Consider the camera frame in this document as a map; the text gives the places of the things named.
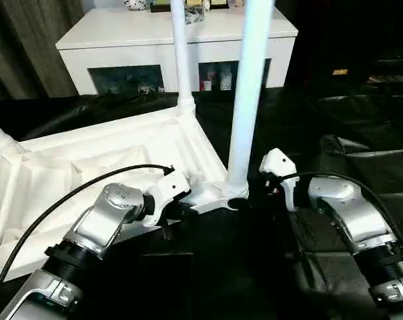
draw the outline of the black fabric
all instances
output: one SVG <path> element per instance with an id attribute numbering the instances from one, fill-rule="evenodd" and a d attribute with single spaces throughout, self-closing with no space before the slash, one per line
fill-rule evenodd
<path id="1" fill-rule="evenodd" d="M 10 101 L 0 103 L 0 125 L 30 139 L 171 107 L 176 98 Z M 197 119 L 227 164 L 234 94 L 198 93 L 195 100 Z M 96 305 L 123 316 L 139 304 L 149 308 L 149 319 L 382 319 L 330 221 L 309 209 L 289 215 L 280 199 L 260 197 L 258 167 L 274 147 L 300 171 L 335 170 L 367 183 L 403 232 L 403 84 L 269 89 L 262 92 L 250 162 L 256 205 L 173 226 L 173 245 L 160 232 L 117 245 L 97 276 L 109 297 L 102 304 L 93 290 L 81 310 L 95 315 Z M 152 255 L 172 248 L 179 255 Z M 12 283 L 21 284 L 5 285 L 3 303 Z"/>

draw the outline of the black wire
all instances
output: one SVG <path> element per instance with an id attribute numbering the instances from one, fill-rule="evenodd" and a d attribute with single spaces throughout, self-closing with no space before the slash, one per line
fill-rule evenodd
<path id="1" fill-rule="evenodd" d="M 164 167 L 163 165 L 132 165 L 130 167 L 124 167 L 118 170 L 114 170 L 112 172 L 106 173 L 105 175 L 101 175 L 97 178 L 94 178 L 91 181 L 88 181 L 78 188 L 74 189 L 64 197 L 62 197 L 60 200 L 58 200 L 56 203 L 54 203 L 50 208 L 48 208 L 46 211 L 44 211 L 36 220 L 29 226 L 29 228 L 24 232 L 22 237 L 18 240 L 16 246 L 13 248 L 12 253 L 10 254 L 9 258 L 7 259 L 3 270 L 0 272 L 0 285 L 4 282 L 4 279 L 6 278 L 7 273 L 10 270 L 10 267 L 12 266 L 13 261 L 15 260 L 19 250 L 21 250 L 24 242 L 28 239 L 28 237 L 32 234 L 32 232 L 37 228 L 37 226 L 48 216 L 50 215 L 56 208 L 58 208 L 60 205 L 62 205 L 64 202 L 72 198 L 74 195 L 78 194 L 80 191 L 86 189 L 87 187 L 101 181 L 104 179 L 107 179 L 108 177 L 111 177 L 113 175 L 117 175 L 122 172 L 126 171 L 131 171 L 131 170 L 136 170 L 136 169 L 143 169 L 143 168 L 154 168 L 154 169 L 161 169 L 164 171 L 164 175 L 167 175 L 173 171 L 173 168 L 169 167 Z"/>
<path id="2" fill-rule="evenodd" d="M 397 237 L 397 239 L 400 240 L 400 242 L 402 243 L 402 246 L 403 246 L 403 234 L 400 231 L 400 229 L 398 228 L 393 216 L 388 211 L 387 206 L 379 198 L 379 196 L 377 196 L 375 194 L 375 192 L 373 192 L 373 190 L 371 188 L 369 188 L 367 185 L 365 185 L 363 182 L 360 182 L 359 180 L 357 180 L 355 178 L 351 178 L 342 173 L 337 173 L 337 172 L 333 172 L 333 171 L 304 171 L 304 172 L 292 173 L 291 175 L 284 175 L 283 177 L 274 177 L 274 180 L 278 181 L 278 182 L 282 182 L 282 181 L 285 181 L 285 180 L 288 180 L 291 178 L 303 177 L 303 176 L 307 176 L 307 175 L 308 176 L 327 175 L 327 176 L 339 177 L 339 178 L 342 178 L 345 180 L 349 180 L 349 181 L 357 184 L 358 186 L 360 186 L 360 188 L 362 188 L 363 191 L 367 192 L 369 194 L 369 196 L 371 196 L 371 198 L 373 198 L 373 200 L 375 200 L 376 205 L 379 205 L 380 210 L 378 210 L 378 211 L 381 213 L 383 218 L 387 221 L 390 228 L 393 230 L 395 236 Z"/>

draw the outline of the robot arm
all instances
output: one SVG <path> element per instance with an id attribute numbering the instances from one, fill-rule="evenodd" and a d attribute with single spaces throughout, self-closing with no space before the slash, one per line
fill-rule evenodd
<path id="1" fill-rule="evenodd" d="M 0 320 L 66 319 L 83 296 L 88 272 L 105 257 L 122 225 L 140 221 L 154 227 L 165 206 L 189 192 L 179 171 L 161 178 L 147 194 L 119 183 L 107 185 L 62 242 L 46 250 L 48 260 L 28 278 Z"/>
<path id="2" fill-rule="evenodd" d="M 296 172 L 295 164 L 279 149 L 271 150 L 260 171 L 283 177 Z M 286 207 L 295 211 L 295 178 L 281 182 Z M 403 305 L 403 250 L 381 212 L 367 201 L 360 186 L 337 177 L 314 177 L 308 190 L 312 207 L 328 214 L 340 231 L 378 306 Z"/>

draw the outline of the black plastic sheet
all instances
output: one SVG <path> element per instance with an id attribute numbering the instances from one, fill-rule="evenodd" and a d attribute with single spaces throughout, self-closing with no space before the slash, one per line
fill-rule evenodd
<path id="1" fill-rule="evenodd" d="M 0 102 L 0 126 L 18 140 L 32 139 L 172 107 L 176 98 L 161 94 Z M 234 94 L 198 93 L 195 100 L 197 119 L 227 165 Z M 251 181 L 257 179 L 263 155 L 274 147 L 288 154 L 300 171 L 334 170 L 367 183 L 386 202 L 403 232 L 403 84 L 265 90 Z M 152 293 L 164 299 L 161 309 L 173 304 L 170 295 L 180 297 L 175 300 L 179 312 L 163 312 L 166 319 L 381 319 L 384 313 L 374 306 L 366 281 L 330 221 L 309 209 L 296 213 L 295 224 L 308 252 L 303 258 L 295 255 L 286 221 L 283 214 L 273 221 L 267 208 L 254 215 L 219 210 L 182 223 L 177 232 L 185 235 L 182 250 L 193 254 L 191 273 L 180 285 L 159 282 L 160 288 Z M 150 237 L 159 236 L 144 236 L 142 243 L 151 243 Z M 117 246 L 112 265 L 125 263 L 128 246 L 132 241 Z M 183 276 L 186 269 L 182 270 L 162 279 Z M 118 281 L 117 275 L 112 279 Z M 126 279 L 123 285 L 143 288 L 143 282 Z M 4 303 L 20 284 L 15 283 L 12 289 L 13 281 L 7 284 Z"/>

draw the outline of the white dresser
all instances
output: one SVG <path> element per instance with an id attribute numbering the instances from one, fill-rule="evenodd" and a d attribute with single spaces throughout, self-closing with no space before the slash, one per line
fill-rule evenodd
<path id="1" fill-rule="evenodd" d="M 235 8 L 212 10 L 204 21 L 186 26 L 193 91 L 219 89 L 224 74 L 235 85 L 243 23 L 244 8 Z M 266 55 L 266 87 L 283 86 L 297 34 L 275 9 Z M 177 91 L 171 13 L 93 9 L 56 47 L 81 95 L 127 93 L 144 86 Z M 205 80 L 213 81 L 210 88 L 204 87 Z"/>

